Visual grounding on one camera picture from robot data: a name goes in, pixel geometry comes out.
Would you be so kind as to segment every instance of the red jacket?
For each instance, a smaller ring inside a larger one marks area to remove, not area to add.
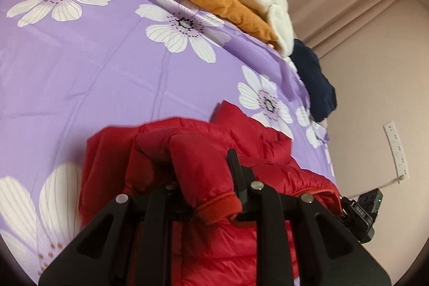
[[[84,224],[117,194],[145,194],[175,175],[197,218],[173,225],[174,286],[254,286],[255,229],[228,221],[242,209],[226,161],[231,148],[237,149],[241,165],[278,192],[309,192],[341,213],[334,184],[299,168],[286,135],[223,102],[211,123],[171,118],[135,128],[109,127],[90,138],[79,200]],[[287,232],[296,277],[297,257]]]

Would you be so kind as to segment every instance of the power strip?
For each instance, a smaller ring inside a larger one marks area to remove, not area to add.
[[[410,178],[407,162],[405,160],[404,148],[402,147],[395,124],[393,124],[393,122],[388,122],[383,127],[386,132],[387,139],[389,140],[390,149],[392,150],[398,179]]]

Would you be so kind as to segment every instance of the purple bed sheet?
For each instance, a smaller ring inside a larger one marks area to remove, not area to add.
[[[85,144],[105,126],[209,120],[227,100],[335,181],[293,68],[185,0],[0,0],[0,29],[0,234],[36,283],[80,230]]]

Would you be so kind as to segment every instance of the navy blue garment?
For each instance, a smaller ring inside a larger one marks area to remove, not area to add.
[[[321,122],[337,108],[335,88],[323,75],[316,54],[299,39],[295,39],[290,59],[310,95],[310,113],[316,122]]]

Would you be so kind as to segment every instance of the jacket cuff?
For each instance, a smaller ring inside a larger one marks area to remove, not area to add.
[[[212,224],[238,214],[243,210],[241,201],[234,192],[226,192],[197,207],[197,216]]]

